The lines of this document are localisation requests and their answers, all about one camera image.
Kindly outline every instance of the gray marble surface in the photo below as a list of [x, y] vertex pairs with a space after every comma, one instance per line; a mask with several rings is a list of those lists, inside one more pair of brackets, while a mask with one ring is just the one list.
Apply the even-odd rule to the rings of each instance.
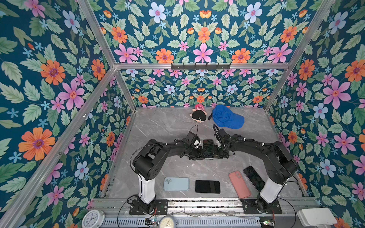
[[[260, 142], [273, 143], [278, 140], [272, 124], [263, 109], [256, 108], [231, 108], [234, 113], [245, 117], [245, 124], [242, 128], [234, 130], [225, 128], [228, 134], [239, 134], [248, 138], [253, 138]], [[212, 109], [206, 108], [208, 116]], [[116, 172], [116, 177], [111, 185], [108, 194], [109, 198], [128, 198], [138, 194], [138, 176], [130, 169], [129, 159], [132, 153], [144, 146], [150, 139], [159, 142], [173, 142], [174, 139], [182, 139], [189, 129], [198, 124], [198, 135], [204, 139], [214, 139], [214, 121], [197, 123], [189, 116], [191, 108], [154, 108], [138, 109], [125, 146], [120, 167]], [[191, 161], [188, 157], [178, 156], [166, 159], [159, 175], [156, 177], [155, 191], [158, 198], [211, 198], [211, 197], [237, 197], [237, 193], [228, 177], [228, 174], [239, 170], [251, 191], [251, 196], [256, 197], [258, 192], [243, 174], [243, 169], [253, 166], [261, 178], [266, 181], [268, 176], [264, 163], [255, 156], [237, 152], [229, 159], [199, 160]], [[190, 189], [188, 191], [164, 191], [165, 177], [188, 177], [190, 178]], [[220, 194], [207, 194], [195, 192], [195, 180], [215, 180], [220, 182]], [[282, 197], [301, 197], [302, 193], [297, 183], [287, 183], [280, 194]]]

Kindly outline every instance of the black cable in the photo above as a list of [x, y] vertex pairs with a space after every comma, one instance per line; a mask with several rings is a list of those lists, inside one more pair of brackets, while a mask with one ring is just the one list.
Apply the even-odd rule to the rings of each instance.
[[289, 227], [289, 228], [293, 228], [294, 227], [294, 225], [295, 225], [295, 223], [296, 223], [296, 211], [295, 211], [295, 209], [294, 209], [294, 207], [293, 207], [293, 205], [291, 204], [291, 203], [289, 203], [287, 200], [285, 200], [288, 204], [290, 204], [290, 206], [292, 206], [292, 208], [293, 208], [293, 210], [294, 210], [294, 218], [295, 218], [295, 220], [294, 220], [294, 224], [291, 226], [291, 227]]

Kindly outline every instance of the white device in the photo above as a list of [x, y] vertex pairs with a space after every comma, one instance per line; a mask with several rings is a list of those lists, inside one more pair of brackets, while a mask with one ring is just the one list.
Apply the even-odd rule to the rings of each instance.
[[99, 228], [103, 224], [105, 213], [101, 210], [91, 210], [82, 219], [82, 228]]
[[297, 212], [297, 215], [304, 227], [333, 225], [337, 223], [329, 208], [302, 209]]

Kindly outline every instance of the metal bar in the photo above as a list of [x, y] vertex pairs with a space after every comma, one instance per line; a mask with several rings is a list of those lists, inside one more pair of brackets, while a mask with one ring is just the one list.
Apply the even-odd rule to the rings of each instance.
[[[183, 67], [199, 67], [199, 69], [204, 69], [204, 66], [218, 66], [217, 63], [174, 63], [173, 66], [180, 66], [181, 69]], [[288, 69], [289, 64], [286, 62], [283, 63], [233, 63], [230, 64], [231, 69]], [[118, 70], [127, 70], [127, 69], [171, 69], [171, 64], [164, 63], [117, 63], [115, 67]]]
[[101, 27], [94, 14], [93, 9], [90, 6], [89, 1], [79, 0], [78, 4], [82, 12], [84, 13], [86, 20], [88, 21], [91, 31], [94, 33], [96, 41], [98, 42], [101, 51], [104, 53], [104, 56], [107, 59], [110, 68], [112, 68], [116, 64], [116, 60], [114, 58], [112, 50], [109, 47], [107, 40], [105, 39], [104, 34], [101, 32]]
[[109, 190], [109, 184], [114, 182], [115, 173], [118, 170], [118, 168], [120, 167], [120, 163], [122, 161], [122, 159], [121, 159], [122, 154], [124, 152], [124, 147], [126, 146], [128, 136], [132, 130], [133, 120], [134, 120], [135, 116], [136, 116], [136, 113], [132, 112], [131, 120], [129, 121], [129, 124], [128, 124], [125, 134], [124, 134], [124, 137], [123, 137], [122, 141], [120, 142], [119, 148], [116, 152], [116, 157], [113, 161], [112, 167], [110, 168], [109, 175], [108, 175], [107, 180], [105, 181], [105, 185], [104, 185], [105, 187], [103, 188], [103, 190], [101, 192], [100, 198], [105, 197], [106, 192]]
[[44, 158], [42, 163], [39, 165], [35, 173], [26, 183], [18, 197], [14, 200], [10, 208], [5, 212], [0, 220], [0, 227], [14, 228], [18, 223], [20, 217], [24, 214], [25, 210], [33, 201], [35, 195], [39, 192], [43, 186], [48, 175], [52, 172], [61, 155], [65, 151], [66, 147], [77, 133], [82, 123], [85, 120], [85, 116], [90, 113], [91, 109], [100, 98], [105, 87], [109, 84], [115, 73], [114, 69], [110, 69], [99, 82], [97, 87], [94, 89], [88, 100], [81, 107], [76, 114], [75, 118], [71, 121], [69, 126], [57, 140], [56, 144], [50, 150], [48, 155]]
[[133, 99], [132, 99], [132, 94], [128, 89], [128, 86], [126, 84], [126, 82], [123, 79], [122, 73], [120, 72], [120, 70], [117, 71], [117, 74], [115, 75], [116, 81], [118, 82], [118, 84], [120, 85], [120, 89], [122, 90], [122, 93], [124, 94], [124, 97], [127, 100], [127, 103], [129, 105], [129, 107], [131, 108], [131, 110], [133, 112], [136, 111], [136, 104], [134, 103]]
[[312, 40], [314, 33], [319, 28], [320, 24], [322, 23], [324, 17], [327, 15], [327, 13], [330, 10], [333, 3], [335, 3], [335, 0], [323, 0], [322, 1], [319, 9], [317, 10], [311, 23], [308, 26], [307, 32], [303, 36], [303, 39], [300, 41], [297, 49], [295, 49], [295, 52], [289, 61], [289, 68], [282, 74], [282, 76], [279, 79], [278, 83], [276, 84], [273, 92], [271, 93], [269, 100], [265, 104], [264, 108], [266, 111], [268, 111], [269, 108], [271, 107], [271, 105], [273, 104], [273, 102], [276, 99], [277, 95], [279, 94], [281, 88], [284, 86], [285, 82], [287, 81], [288, 77], [290, 76], [291, 72], [293, 71], [295, 65], [300, 60], [301, 56], [304, 53], [304, 50], [307, 48], [309, 42]]

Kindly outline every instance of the stuffed animal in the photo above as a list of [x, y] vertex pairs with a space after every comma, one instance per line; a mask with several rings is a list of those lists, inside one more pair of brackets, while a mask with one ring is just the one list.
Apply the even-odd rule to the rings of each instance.
[[207, 113], [202, 104], [197, 104], [195, 108], [193, 108], [193, 113], [190, 113], [190, 116], [197, 122], [204, 122], [207, 119]]

